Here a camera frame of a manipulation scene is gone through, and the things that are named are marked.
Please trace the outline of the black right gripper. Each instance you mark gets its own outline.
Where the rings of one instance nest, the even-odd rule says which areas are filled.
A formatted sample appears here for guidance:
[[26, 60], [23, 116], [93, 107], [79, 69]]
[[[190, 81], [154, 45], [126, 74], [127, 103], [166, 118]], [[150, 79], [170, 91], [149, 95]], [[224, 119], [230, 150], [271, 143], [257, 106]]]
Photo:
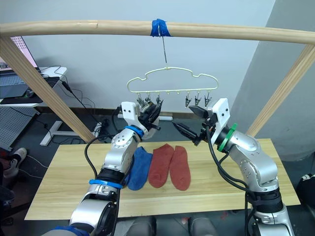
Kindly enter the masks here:
[[180, 134], [191, 140], [196, 146], [199, 145], [201, 141], [210, 143], [211, 137], [216, 130], [217, 114], [215, 114], [212, 109], [205, 110], [199, 106], [189, 106], [189, 109], [199, 118], [203, 118], [202, 128], [200, 135], [198, 136], [194, 131], [192, 131], [188, 126], [172, 122], [173, 126], [179, 131]]

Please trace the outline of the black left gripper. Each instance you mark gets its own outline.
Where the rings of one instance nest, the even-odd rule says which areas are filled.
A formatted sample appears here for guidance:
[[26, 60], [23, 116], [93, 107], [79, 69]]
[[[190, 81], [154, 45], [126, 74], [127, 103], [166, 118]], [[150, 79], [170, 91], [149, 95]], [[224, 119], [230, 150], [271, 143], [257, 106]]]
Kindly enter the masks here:
[[156, 104], [156, 107], [154, 108], [154, 103], [149, 102], [140, 114], [138, 120], [148, 131], [150, 131], [151, 129], [155, 129], [158, 131], [161, 130], [161, 127], [154, 124], [154, 122], [160, 115], [162, 104], [163, 101], [160, 101]]

